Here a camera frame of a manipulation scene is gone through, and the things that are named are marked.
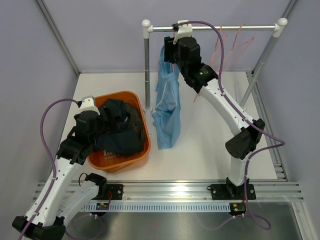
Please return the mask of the dark navy shorts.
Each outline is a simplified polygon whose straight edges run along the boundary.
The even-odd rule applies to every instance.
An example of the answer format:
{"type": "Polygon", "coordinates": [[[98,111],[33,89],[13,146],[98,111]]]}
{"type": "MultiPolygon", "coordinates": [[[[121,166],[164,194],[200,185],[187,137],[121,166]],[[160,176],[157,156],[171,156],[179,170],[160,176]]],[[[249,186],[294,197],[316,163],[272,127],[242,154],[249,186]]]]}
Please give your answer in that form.
{"type": "Polygon", "coordinates": [[[127,136],[129,118],[125,103],[127,102],[123,100],[109,98],[98,108],[105,121],[107,133],[98,138],[95,146],[97,150],[125,157],[140,153],[133,151],[127,136]]]}

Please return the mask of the olive green shorts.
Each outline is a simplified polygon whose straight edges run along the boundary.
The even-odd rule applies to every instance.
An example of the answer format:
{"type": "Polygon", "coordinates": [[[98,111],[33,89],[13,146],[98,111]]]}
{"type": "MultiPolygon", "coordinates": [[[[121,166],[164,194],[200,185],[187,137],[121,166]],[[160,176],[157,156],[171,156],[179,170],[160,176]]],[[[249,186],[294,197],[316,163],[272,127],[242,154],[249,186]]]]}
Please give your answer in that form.
{"type": "Polygon", "coordinates": [[[125,103],[125,109],[128,114],[128,126],[127,126],[127,137],[131,143],[132,151],[135,153],[141,152],[144,149],[144,143],[146,133],[144,130],[144,122],[141,118],[140,113],[133,108],[129,103],[125,103]]]}

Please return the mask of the pink hanger of green shorts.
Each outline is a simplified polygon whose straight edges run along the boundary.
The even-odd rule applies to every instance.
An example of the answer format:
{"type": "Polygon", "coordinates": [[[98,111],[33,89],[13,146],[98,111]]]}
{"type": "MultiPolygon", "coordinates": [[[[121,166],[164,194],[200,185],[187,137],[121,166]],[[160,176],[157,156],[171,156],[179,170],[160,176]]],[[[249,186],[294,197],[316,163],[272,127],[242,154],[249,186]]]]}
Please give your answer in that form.
{"type": "Polygon", "coordinates": [[[221,42],[219,37],[217,37],[214,44],[214,50],[211,56],[211,60],[209,63],[210,67],[212,67],[217,73],[220,71],[220,69],[222,69],[222,73],[229,70],[234,65],[234,63],[245,53],[247,48],[253,43],[255,39],[254,36],[243,42],[238,41],[239,35],[241,34],[241,31],[244,29],[244,26],[245,24],[242,24],[237,29],[231,48],[224,54],[223,68],[221,68],[220,64],[221,42]]]}

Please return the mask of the light blue shorts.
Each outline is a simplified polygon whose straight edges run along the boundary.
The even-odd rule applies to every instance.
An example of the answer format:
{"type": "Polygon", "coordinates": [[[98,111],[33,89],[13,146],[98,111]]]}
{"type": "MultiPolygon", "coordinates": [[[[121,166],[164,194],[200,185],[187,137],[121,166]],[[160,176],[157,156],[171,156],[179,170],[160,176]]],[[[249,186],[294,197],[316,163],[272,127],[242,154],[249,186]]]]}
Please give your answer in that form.
{"type": "Polygon", "coordinates": [[[172,148],[181,134],[179,74],[176,65],[175,72],[171,72],[170,63],[164,62],[162,47],[158,61],[155,111],[152,113],[159,150],[172,148]]]}

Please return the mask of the pink hanger of blue shorts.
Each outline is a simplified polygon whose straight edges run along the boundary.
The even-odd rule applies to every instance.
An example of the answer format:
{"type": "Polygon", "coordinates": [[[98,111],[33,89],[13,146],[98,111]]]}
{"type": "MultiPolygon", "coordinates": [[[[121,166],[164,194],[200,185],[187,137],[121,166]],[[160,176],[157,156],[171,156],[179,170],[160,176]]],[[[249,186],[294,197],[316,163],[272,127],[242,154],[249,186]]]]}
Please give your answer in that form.
{"type": "MultiPolygon", "coordinates": [[[[173,31],[173,33],[172,33],[172,38],[174,38],[175,37],[175,32],[173,31]]],[[[174,73],[175,72],[175,64],[174,63],[170,63],[170,71],[172,72],[172,73],[174,73]]]]}

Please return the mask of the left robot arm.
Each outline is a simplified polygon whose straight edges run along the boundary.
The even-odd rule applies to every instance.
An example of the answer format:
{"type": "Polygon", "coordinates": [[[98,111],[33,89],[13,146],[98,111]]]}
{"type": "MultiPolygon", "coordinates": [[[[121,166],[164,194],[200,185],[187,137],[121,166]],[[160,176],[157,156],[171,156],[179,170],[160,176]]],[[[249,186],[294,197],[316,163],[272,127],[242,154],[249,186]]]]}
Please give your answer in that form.
{"type": "Polygon", "coordinates": [[[96,111],[86,110],[74,118],[75,126],[61,142],[50,177],[36,202],[25,215],[16,216],[12,222],[21,237],[60,240],[71,219],[85,204],[107,195],[107,179],[90,173],[78,190],[63,201],[73,177],[94,151],[96,140],[104,131],[103,119],[96,111]]]}

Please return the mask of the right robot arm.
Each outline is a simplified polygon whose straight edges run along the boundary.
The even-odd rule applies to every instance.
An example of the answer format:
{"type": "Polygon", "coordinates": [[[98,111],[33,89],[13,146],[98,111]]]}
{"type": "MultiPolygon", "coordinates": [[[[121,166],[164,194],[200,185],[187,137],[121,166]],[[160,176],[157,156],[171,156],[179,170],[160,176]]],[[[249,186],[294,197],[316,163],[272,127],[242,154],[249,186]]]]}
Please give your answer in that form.
{"type": "Polygon", "coordinates": [[[230,199],[243,199],[249,186],[249,180],[245,177],[247,157],[260,142],[265,122],[261,118],[255,120],[242,110],[219,84],[218,74],[202,62],[201,48],[194,37],[178,40],[165,37],[163,60],[177,65],[186,84],[217,110],[233,134],[225,143],[225,148],[231,156],[226,183],[212,188],[211,192],[230,199]]]}

